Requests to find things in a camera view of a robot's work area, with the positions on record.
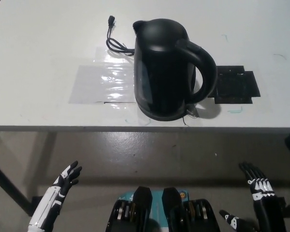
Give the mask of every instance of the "kettle lid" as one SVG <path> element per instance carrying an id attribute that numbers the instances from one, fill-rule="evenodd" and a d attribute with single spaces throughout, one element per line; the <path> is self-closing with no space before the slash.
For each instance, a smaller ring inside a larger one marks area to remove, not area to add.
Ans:
<path id="1" fill-rule="evenodd" d="M 141 49 L 163 52 L 173 50 L 176 41 L 188 39 L 188 35 L 180 23 L 161 18 L 144 22 L 136 31 L 136 38 Z"/>

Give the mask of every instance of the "white robotic arm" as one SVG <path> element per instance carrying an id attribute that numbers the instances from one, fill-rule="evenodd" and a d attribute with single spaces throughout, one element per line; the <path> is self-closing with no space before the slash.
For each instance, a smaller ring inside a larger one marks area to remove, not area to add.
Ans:
<path id="1" fill-rule="evenodd" d="M 78 183 L 76 178 L 80 175 L 82 167 L 76 168 L 77 164 L 78 162 L 75 161 L 67 167 L 47 189 L 30 220 L 28 232 L 51 232 L 53 230 L 54 222 L 69 189 Z"/>

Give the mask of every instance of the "plug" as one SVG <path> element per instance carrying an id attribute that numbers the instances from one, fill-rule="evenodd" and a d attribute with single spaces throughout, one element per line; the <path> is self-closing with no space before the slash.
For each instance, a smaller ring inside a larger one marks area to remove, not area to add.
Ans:
<path id="1" fill-rule="evenodd" d="M 112 28 L 115 25 L 115 17 L 110 15 L 110 17 L 108 18 L 108 27 Z"/>

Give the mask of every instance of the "kettle handle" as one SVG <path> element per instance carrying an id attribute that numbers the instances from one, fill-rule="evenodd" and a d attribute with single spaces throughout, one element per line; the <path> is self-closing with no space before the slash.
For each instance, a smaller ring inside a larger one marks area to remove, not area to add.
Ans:
<path id="1" fill-rule="evenodd" d="M 205 99 L 216 86 L 218 78 L 216 63 L 208 52 L 189 40 L 178 40 L 175 48 L 183 58 L 196 66 L 201 72 L 203 84 L 198 92 L 191 95 L 187 103 L 200 102 Z"/>

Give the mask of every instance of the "kettle base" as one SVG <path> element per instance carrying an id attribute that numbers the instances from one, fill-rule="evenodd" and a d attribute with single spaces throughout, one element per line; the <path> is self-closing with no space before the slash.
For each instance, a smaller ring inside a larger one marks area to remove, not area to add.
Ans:
<path id="1" fill-rule="evenodd" d="M 140 110 L 149 118 L 156 120 L 156 121 L 174 121 L 177 119 L 182 118 L 183 116 L 185 116 L 187 114 L 186 108 L 182 107 L 182 109 L 179 109 L 178 112 L 176 112 L 175 114 L 168 114 L 168 115 L 157 115 L 153 112 L 147 111 L 144 108 L 142 108 L 139 104 L 138 104 Z"/>

